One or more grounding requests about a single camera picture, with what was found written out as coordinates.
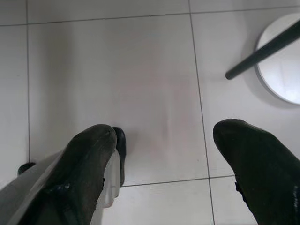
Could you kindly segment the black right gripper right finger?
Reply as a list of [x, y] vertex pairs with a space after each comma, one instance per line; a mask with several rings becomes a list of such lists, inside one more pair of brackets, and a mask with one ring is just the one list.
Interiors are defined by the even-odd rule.
[[218, 122], [213, 139], [258, 224], [300, 223], [300, 161], [291, 151], [272, 133], [239, 119]]

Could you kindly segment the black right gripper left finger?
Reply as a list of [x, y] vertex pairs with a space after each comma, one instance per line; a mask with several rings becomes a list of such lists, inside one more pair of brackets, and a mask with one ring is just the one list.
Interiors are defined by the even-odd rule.
[[19, 225], [89, 225], [117, 145], [115, 128], [94, 125], [74, 136], [31, 188]]

